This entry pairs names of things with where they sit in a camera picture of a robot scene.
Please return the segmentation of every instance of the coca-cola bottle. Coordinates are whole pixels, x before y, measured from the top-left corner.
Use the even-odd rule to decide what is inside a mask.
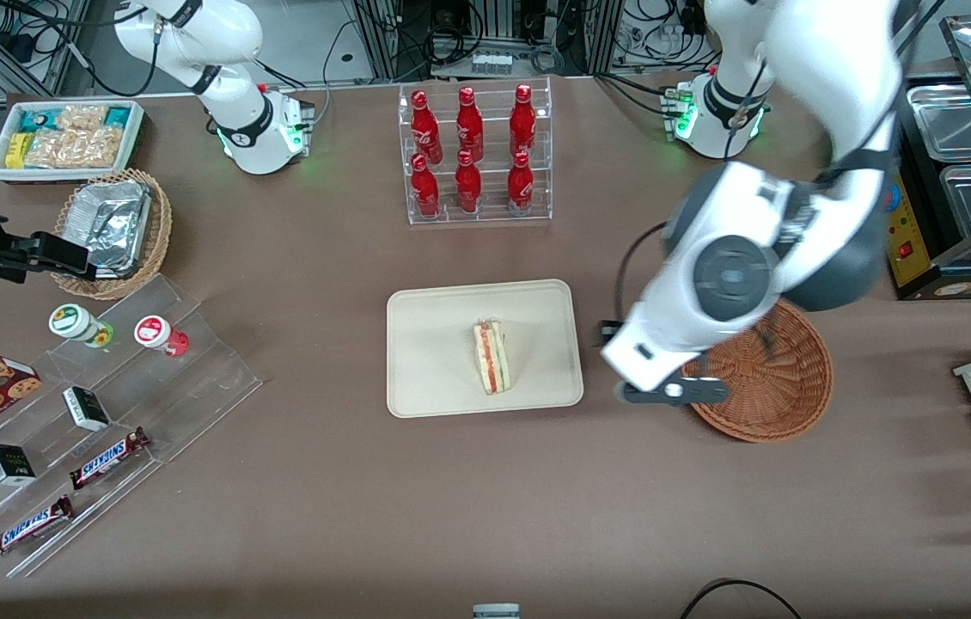
[[[535,109],[532,107],[532,87],[527,83],[516,86],[516,105],[509,117],[509,150],[512,156],[521,150],[532,152],[535,145]]]
[[[459,208],[473,215],[478,212],[482,197],[482,175],[474,165],[470,149],[459,151],[459,168],[455,170],[455,186],[459,189]]]
[[[459,88],[459,116],[455,118],[455,128],[459,131],[459,148],[470,149],[474,161],[486,156],[486,136],[482,131],[482,112],[474,103],[474,89],[469,86]]]
[[[410,157],[413,165],[413,175],[410,184],[413,185],[413,197],[418,203],[420,217],[435,219],[439,216],[439,185],[436,176],[428,169],[428,160],[420,153],[413,153]]]
[[[410,95],[413,102],[413,141],[418,152],[428,157],[428,163],[439,165],[443,160],[443,148],[439,145],[439,123],[436,115],[428,109],[428,95],[423,90],[414,90]]]
[[[535,175],[528,168],[528,152],[520,151],[512,157],[509,171],[509,212],[517,217],[528,215],[532,209],[532,185]]]

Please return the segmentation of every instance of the acrylic bottle rack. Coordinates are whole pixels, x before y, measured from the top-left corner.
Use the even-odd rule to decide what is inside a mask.
[[[100,314],[115,328],[105,348],[67,340],[33,363],[43,380],[18,407],[0,415],[0,443],[26,451],[37,479],[21,488],[0,486],[0,534],[68,494],[76,517],[51,525],[0,557],[8,577],[26,576],[73,541],[86,526],[138,483],[176,458],[261,381],[234,349],[223,344],[196,309],[198,302],[164,275]],[[179,357],[144,348],[133,328],[148,314],[163,316],[187,333]],[[112,423],[101,432],[74,426],[62,391],[71,384],[93,390]],[[73,490],[70,471],[142,426],[152,442],[107,475]]]
[[[529,152],[529,168],[535,176],[532,204],[528,215],[509,212],[509,171],[512,153],[509,149],[509,116],[516,102],[516,86],[527,83],[532,87],[532,107],[535,108],[535,144]],[[481,207],[477,214],[467,214],[458,205],[455,191],[455,169],[458,162],[459,138],[455,132],[455,117],[459,113],[459,87],[473,86],[474,99],[482,113],[485,129],[485,157],[478,162],[482,176]],[[431,166],[439,184],[439,216],[426,219],[420,216],[413,196],[410,177],[413,169],[410,157],[416,152],[413,141],[413,107],[410,94],[423,90],[428,95],[428,107],[439,123],[439,144],[443,160]],[[551,219],[553,214],[553,103],[551,81],[548,78],[498,79],[475,83],[419,83],[402,86],[399,91],[398,129],[402,150],[402,174],[406,177],[406,211],[410,224],[472,224],[483,222],[526,222]]]

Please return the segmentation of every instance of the sandwich slice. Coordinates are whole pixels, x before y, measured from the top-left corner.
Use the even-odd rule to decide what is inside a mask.
[[[504,355],[501,322],[482,321],[474,325],[474,345],[478,349],[478,369],[487,395],[512,387],[509,360]]]

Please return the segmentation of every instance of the table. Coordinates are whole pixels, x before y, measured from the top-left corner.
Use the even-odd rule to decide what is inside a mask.
[[[593,336],[619,258],[713,163],[592,79],[553,87],[555,218],[473,230],[408,227],[395,87],[336,90],[313,155],[267,177],[223,157],[195,98],[145,98],[137,162],[174,209],[164,272],[266,384],[30,579],[0,571],[0,616],[455,618],[510,600],[529,619],[663,618],[723,576],[815,618],[971,616],[971,403],[950,375],[971,361],[971,303],[898,303],[883,279],[811,316],[835,391],[788,444],[618,403]],[[827,140],[772,102],[742,158],[808,179]],[[7,228],[50,229],[69,191],[0,183]],[[636,254],[628,298],[659,260]],[[388,414],[390,294],[541,278],[572,288],[578,405]],[[56,345],[45,316],[70,299],[46,275],[0,282],[0,353]],[[778,611],[723,589],[693,616]]]

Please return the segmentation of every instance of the wicker basket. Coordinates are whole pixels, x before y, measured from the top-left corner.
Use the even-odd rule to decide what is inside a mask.
[[[124,169],[123,172],[93,179],[88,184],[118,183],[118,181],[139,181],[153,191],[149,222],[145,223],[141,264],[135,274],[128,279],[98,279],[95,282],[86,282],[84,279],[71,278],[69,275],[51,273],[58,286],[61,286],[65,292],[77,294],[80,297],[95,298],[96,301],[113,301],[138,290],[161,270],[164,254],[168,251],[168,234],[172,232],[172,207],[168,204],[168,196],[164,195],[161,185],[156,183],[152,176],[140,169]],[[71,195],[65,201],[65,208],[62,208],[61,214],[58,214],[58,223],[54,224],[54,234],[61,236],[62,228],[65,227],[65,217],[69,216],[72,204]]]
[[[699,365],[683,375],[697,376]],[[721,404],[693,404],[711,426],[750,443],[775,443],[810,430],[833,394],[826,344],[803,314],[780,301],[772,312],[709,353],[706,375],[730,387]]]

